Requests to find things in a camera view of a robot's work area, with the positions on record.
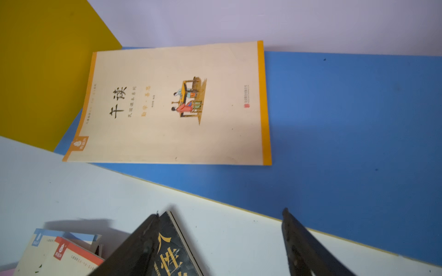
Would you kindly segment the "cream book red edge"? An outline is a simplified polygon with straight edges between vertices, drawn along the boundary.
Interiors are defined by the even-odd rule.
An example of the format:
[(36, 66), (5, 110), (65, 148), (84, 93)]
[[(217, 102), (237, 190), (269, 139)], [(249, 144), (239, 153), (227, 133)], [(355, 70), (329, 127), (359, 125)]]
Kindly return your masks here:
[(72, 241), (57, 237), (36, 276), (88, 276), (104, 260)]

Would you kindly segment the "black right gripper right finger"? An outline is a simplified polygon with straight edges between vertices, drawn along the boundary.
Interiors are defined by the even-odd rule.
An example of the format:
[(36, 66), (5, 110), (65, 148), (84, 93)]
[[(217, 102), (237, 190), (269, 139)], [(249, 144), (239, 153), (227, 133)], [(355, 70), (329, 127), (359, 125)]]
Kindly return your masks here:
[(352, 276), (288, 210), (284, 208), (282, 233), (292, 276)]

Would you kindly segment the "cream book yellow edge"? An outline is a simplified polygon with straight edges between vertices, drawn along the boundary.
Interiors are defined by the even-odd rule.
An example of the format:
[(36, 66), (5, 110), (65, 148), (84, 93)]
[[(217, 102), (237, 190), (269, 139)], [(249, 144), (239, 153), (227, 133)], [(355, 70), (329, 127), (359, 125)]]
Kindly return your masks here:
[(93, 53), (63, 160), (270, 166), (263, 42)]

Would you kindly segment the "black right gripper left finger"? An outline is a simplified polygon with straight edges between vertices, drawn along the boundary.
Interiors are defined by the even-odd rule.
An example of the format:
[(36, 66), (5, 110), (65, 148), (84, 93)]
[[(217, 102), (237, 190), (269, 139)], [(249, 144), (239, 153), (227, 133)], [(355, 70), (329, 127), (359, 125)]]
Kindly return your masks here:
[(160, 245), (159, 229), (159, 215), (150, 215), (91, 275), (152, 276)]

